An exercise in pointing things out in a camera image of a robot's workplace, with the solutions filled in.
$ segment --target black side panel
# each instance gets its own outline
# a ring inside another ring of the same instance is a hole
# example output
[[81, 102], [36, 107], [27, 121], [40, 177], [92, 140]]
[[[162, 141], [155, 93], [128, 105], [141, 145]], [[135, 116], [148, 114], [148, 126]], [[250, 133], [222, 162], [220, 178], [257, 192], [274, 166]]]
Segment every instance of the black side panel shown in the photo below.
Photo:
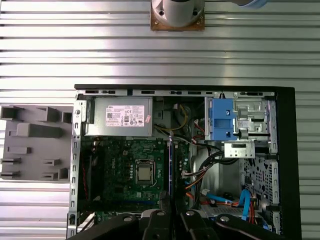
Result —
[[184, 90], [184, 91], [237, 91], [237, 92], [277, 92], [274, 86], [214, 86], [214, 85], [151, 85], [151, 84], [75, 84], [76, 90], [99, 89], [139, 89], [139, 90]]
[[295, 89], [279, 88], [277, 100], [282, 232], [289, 239], [301, 240]]

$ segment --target open computer tower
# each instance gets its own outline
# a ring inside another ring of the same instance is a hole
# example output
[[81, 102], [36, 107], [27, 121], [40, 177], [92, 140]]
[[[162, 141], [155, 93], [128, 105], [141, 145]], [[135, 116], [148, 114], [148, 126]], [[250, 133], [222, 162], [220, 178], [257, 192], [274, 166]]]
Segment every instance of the open computer tower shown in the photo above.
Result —
[[[75, 87], [68, 237], [91, 213], [92, 224], [141, 218], [166, 190], [209, 220], [228, 213], [301, 238], [293, 88]], [[234, 204], [243, 191], [246, 212]]]

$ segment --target ribbed metal background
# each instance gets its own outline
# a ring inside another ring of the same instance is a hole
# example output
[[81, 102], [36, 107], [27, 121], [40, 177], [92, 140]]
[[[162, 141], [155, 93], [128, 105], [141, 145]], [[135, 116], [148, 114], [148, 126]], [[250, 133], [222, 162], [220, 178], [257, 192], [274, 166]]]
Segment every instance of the ribbed metal background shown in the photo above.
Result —
[[[149, 1], [0, 3], [1, 104], [70, 105], [74, 84], [295, 87], [302, 235], [320, 239], [316, 0], [254, 11], [208, 1], [205, 32], [151, 32]], [[0, 182], [0, 240], [64, 239], [68, 191]]]

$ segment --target screw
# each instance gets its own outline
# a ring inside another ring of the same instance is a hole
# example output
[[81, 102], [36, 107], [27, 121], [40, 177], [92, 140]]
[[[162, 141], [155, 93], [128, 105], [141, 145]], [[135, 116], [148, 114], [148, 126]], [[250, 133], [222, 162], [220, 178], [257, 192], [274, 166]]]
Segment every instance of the screw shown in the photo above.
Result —
[[187, 211], [185, 214], [187, 214], [188, 216], [193, 216], [195, 215], [194, 211]]
[[123, 221], [125, 221], [125, 222], [130, 222], [132, 219], [131, 219], [131, 217], [125, 217], [124, 219], [123, 219]]
[[229, 219], [227, 216], [222, 216], [222, 217], [220, 217], [220, 220], [221, 220], [222, 222], [229, 222], [229, 221], [230, 221], [230, 219]]

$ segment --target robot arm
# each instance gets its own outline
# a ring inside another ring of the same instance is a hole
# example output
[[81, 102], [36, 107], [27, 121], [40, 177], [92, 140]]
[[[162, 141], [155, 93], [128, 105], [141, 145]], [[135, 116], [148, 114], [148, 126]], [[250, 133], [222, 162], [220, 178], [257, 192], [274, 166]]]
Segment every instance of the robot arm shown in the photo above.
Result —
[[[242, 8], [258, 9], [268, 0], [229, 0]], [[181, 28], [197, 21], [202, 15], [205, 0], [152, 0], [152, 10], [159, 22]]]

